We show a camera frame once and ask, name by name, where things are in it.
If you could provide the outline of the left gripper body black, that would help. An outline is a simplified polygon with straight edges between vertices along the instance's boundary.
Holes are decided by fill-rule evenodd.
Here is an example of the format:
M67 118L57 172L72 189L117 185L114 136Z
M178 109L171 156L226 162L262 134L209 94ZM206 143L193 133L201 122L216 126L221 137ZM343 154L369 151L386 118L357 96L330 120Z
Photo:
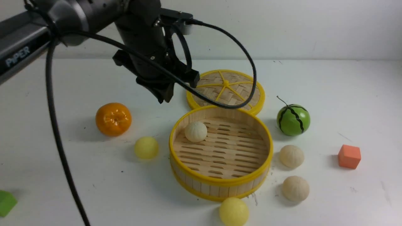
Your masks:
M185 35L189 32L190 14L160 13L152 20L128 14L115 24L123 43L147 59L177 76L190 87L199 82L199 72L192 68L192 57ZM137 76L137 83L149 91L173 91L175 82L145 60L127 51L118 51L113 60Z

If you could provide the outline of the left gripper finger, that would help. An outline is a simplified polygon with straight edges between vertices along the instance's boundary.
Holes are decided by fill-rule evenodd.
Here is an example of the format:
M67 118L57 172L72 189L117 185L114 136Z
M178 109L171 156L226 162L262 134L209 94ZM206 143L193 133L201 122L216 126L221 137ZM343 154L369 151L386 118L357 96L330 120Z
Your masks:
M160 104L169 103L174 95L175 83L149 83L148 90L157 98Z

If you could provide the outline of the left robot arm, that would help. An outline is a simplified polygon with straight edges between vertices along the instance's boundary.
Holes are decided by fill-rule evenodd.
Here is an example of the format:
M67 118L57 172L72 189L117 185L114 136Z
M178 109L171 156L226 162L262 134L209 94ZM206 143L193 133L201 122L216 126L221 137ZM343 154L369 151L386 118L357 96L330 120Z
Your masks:
M31 0L26 11L1 22L1 83L70 30L98 33L114 23L123 43L190 87L199 72L185 43L192 14L162 8L159 0Z

